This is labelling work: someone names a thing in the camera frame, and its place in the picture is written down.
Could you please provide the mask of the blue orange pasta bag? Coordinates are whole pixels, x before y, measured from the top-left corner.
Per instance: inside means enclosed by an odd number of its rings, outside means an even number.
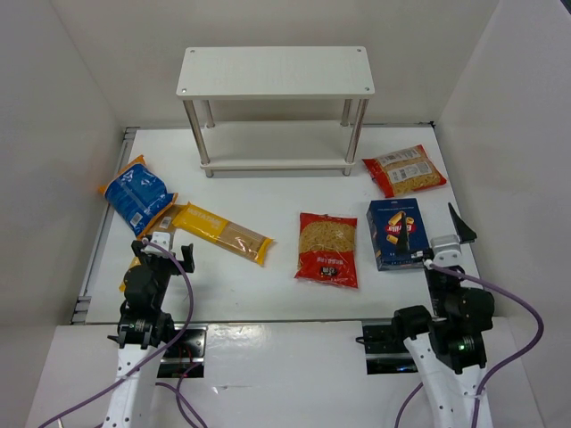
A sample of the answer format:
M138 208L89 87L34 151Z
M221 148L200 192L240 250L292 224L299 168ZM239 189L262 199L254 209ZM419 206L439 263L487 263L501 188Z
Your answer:
M178 198L178 193L169 192L164 181L147 167L143 155L128 163L108 184L101 185L98 192L137 239L144 237Z

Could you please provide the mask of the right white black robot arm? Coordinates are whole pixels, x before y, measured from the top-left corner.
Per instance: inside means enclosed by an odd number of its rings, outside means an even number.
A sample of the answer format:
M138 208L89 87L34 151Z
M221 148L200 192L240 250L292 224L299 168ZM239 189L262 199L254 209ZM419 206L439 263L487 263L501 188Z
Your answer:
M452 235L418 253L433 307L395 311L392 327L421 377L436 427L490 427L489 401L479 385L487 373L483 334L493 327L493 296L465 287L461 247L476 233L451 210Z

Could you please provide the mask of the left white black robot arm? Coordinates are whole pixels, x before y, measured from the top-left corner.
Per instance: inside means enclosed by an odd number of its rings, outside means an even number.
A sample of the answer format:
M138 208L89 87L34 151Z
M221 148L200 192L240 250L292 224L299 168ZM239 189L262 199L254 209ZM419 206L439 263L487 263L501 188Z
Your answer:
M104 427L148 427L153 388L156 382L162 345L176 335L170 314L161 310L170 278L194 271L193 246L181 248L183 259L177 266L171 259L172 236L155 232L147 237L150 245L134 241L131 249L135 264L123 277L124 301L116 337L118 365L111 402L103 421Z

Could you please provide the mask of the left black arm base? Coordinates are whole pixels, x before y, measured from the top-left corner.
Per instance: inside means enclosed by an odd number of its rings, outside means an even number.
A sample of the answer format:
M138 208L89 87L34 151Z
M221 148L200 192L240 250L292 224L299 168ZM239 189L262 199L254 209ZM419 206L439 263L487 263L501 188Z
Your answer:
M207 325L190 325L161 357L157 378L203 378L207 331Z

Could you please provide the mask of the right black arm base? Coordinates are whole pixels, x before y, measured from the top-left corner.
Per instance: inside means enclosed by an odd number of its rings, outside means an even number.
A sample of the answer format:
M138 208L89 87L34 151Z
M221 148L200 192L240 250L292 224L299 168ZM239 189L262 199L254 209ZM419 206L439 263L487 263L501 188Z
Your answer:
M416 373L417 367L388 319L363 321L355 341L365 352L368 375Z

